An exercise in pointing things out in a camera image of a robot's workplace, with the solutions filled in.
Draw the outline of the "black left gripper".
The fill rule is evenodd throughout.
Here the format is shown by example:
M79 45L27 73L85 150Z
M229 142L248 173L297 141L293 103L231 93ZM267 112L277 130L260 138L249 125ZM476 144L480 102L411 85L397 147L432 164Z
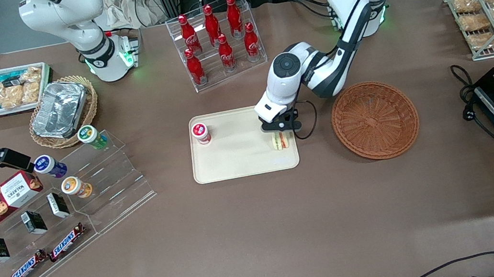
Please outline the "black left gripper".
M261 130L264 133L293 131L298 132L301 130L302 123L298 119L298 110L296 108L290 108L283 114L275 117L272 122L266 122L259 117L258 119L262 123Z

